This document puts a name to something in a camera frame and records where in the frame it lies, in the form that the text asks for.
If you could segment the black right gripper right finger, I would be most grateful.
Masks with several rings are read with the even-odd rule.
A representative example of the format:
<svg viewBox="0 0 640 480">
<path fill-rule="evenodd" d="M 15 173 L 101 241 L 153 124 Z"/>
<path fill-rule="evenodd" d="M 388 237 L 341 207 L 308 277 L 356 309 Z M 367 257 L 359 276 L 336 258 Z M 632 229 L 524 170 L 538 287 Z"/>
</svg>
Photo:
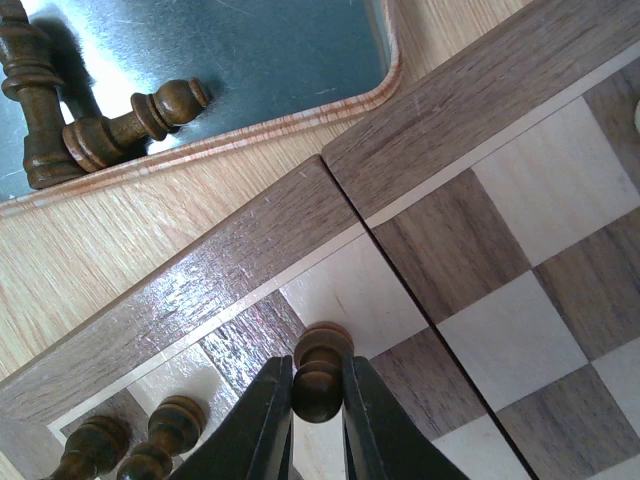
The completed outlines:
<svg viewBox="0 0 640 480">
<path fill-rule="evenodd" d="M 464 479 L 417 428 L 369 360 L 347 355 L 343 436 L 348 479 Z"/>
</svg>

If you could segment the dark chess pawn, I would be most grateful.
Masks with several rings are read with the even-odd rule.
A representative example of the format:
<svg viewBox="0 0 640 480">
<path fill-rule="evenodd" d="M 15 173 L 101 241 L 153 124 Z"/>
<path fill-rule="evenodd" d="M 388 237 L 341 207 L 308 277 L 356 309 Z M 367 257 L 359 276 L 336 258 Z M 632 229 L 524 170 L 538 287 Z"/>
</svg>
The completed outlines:
<svg viewBox="0 0 640 480">
<path fill-rule="evenodd" d="M 291 393 L 298 417 L 319 424 L 336 416 L 343 403 L 342 361 L 353 353 L 351 335 L 334 322 L 319 322 L 303 332 L 294 349 Z"/>
<path fill-rule="evenodd" d="M 165 398 L 148 421 L 148 438 L 137 444 L 117 472 L 118 479 L 167 479 L 173 458 L 192 450 L 206 426 L 203 409 L 191 398 Z"/>
</svg>

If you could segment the dark chess bishop in tin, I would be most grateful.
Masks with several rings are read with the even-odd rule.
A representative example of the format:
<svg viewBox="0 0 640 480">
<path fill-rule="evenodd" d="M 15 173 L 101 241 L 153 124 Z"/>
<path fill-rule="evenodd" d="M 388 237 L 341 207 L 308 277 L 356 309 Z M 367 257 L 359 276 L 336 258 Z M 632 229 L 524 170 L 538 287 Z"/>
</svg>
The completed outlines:
<svg viewBox="0 0 640 480">
<path fill-rule="evenodd" d="M 124 162 L 144 137 L 164 140 L 172 129 L 194 120 L 210 101 L 199 79 L 170 80 L 153 94 L 133 94 L 131 111 L 124 115 L 74 121 L 63 128 L 62 138 L 76 163 L 95 172 Z"/>
</svg>

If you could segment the wooden chess board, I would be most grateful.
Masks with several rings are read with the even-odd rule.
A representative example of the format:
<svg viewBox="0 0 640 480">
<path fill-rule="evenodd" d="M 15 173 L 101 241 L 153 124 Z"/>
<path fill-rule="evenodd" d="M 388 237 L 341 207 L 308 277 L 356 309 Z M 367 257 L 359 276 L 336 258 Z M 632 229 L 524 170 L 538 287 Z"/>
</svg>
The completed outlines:
<svg viewBox="0 0 640 480">
<path fill-rule="evenodd" d="M 328 321 L 468 477 L 637 478 L 638 100 L 637 2 L 529 2 L 5 379 L 2 477 Z"/>
</svg>

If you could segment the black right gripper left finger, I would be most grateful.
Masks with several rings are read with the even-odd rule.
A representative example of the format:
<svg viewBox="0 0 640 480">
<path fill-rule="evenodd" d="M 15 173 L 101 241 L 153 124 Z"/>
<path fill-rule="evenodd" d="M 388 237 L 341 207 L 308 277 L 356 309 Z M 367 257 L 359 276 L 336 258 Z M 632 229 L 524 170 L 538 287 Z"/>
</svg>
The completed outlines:
<svg viewBox="0 0 640 480">
<path fill-rule="evenodd" d="M 266 361 L 216 431 L 173 479 L 287 479 L 292 466 L 292 357 Z"/>
</svg>

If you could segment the metal tin tray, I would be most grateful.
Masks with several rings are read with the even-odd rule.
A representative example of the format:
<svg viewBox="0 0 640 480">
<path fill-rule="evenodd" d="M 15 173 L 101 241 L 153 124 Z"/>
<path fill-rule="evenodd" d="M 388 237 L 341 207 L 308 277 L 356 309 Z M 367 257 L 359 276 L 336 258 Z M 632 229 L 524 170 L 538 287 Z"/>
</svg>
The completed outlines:
<svg viewBox="0 0 640 480">
<path fill-rule="evenodd" d="M 65 126 L 124 115 L 133 94 L 170 80 L 199 79 L 211 101 L 164 140 L 140 139 L 124 162 L 35 190 L 23 111 L 1 88 L 6 217 L 355 117 L 388 100 L 401 77 L 390 1 L 19 2 L 52 42 Z"/>
</svg>

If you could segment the dark chess piece in tin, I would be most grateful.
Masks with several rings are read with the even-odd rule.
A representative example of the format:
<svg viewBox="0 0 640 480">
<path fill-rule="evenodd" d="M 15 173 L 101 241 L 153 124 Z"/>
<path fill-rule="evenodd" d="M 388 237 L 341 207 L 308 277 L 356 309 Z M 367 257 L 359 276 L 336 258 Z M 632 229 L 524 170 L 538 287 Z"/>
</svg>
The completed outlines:
<svg viewBox="0 0 640 480">
<path fill-rule="evenodd" d="M 1 3 L 1 63 L 6 75 L 1 88 L 21 105 L 28 131 L 23 167 L 35 190 L 85 174 L 63 141 L 58 96 L 63 81 L 52 65 L 51 48 L 49 36 L 29 23 L 21 2 Z"/>
</svg>

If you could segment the dark chess rook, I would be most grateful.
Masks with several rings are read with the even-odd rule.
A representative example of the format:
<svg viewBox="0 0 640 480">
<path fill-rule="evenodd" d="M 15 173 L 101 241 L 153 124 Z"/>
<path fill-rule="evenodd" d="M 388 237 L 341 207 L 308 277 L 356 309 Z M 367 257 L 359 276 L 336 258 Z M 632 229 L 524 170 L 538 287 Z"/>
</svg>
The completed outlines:
<svg viewBox="0 0 640 480">
<path fill-rule="evenodd" d="M 114 470 L 129 449 L 126 426 L 107 416 L 87 418 L 67 439 L 48 479 L 96 479 Z"/>
</svg>

